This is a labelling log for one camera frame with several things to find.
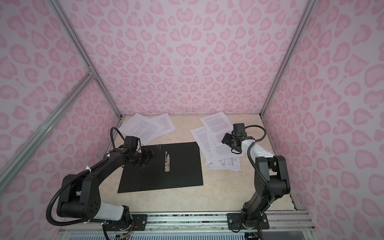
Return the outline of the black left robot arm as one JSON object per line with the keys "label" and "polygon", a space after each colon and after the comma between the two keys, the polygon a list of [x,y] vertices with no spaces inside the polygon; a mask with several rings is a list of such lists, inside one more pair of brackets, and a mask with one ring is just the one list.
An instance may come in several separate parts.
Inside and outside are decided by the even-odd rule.
{"label": "black left robot arm", "polygon": [[151,149],[136,152],[120,147],[111,150],[100,162],[84,171],[67,175],[47,206],[48,223],[62,227],[99,222],[115,225],[122,230],[130,228],[133,218],[129,207],[103,202],[99,186],[116,169],[142,169],[154,157],[155,153]]}

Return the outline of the red folder black inside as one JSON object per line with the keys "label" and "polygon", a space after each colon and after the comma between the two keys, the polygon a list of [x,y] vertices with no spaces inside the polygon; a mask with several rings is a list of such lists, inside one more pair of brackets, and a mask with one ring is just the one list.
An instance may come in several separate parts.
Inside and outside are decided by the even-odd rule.
{"label": "red folder black inside", "polygon": [[196,142],[144,146],[154,157],[140,168],[123,170],[118,193],[202,186],[200,148]]}

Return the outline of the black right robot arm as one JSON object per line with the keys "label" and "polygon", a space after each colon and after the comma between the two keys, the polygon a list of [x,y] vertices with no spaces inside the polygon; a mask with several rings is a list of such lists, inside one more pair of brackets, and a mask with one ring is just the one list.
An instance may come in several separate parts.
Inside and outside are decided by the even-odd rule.
{"label": "black right robot arm", "polygon": [[266,211],[291,191],[286,159],[264,151],[251,137],[227,133],[222,143],[237,153],[246,154],[255,170],[255,193],[239,213],[227,214],[229,230],[238,233],[245,229],[269,229]]}

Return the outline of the printed paper stack top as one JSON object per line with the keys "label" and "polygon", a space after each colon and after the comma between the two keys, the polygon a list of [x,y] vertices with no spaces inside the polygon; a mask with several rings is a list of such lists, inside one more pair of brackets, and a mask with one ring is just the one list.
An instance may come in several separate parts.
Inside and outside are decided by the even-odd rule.
{"label": "printed paper stack top", "polygon": [[238,157],[237,155],[231,153],[231,148],[226,145],[217,147],[210,135],[207,133],[205,127],[191,130],[191,134],[206,158],[206,162],[210,162],[214,159]]}

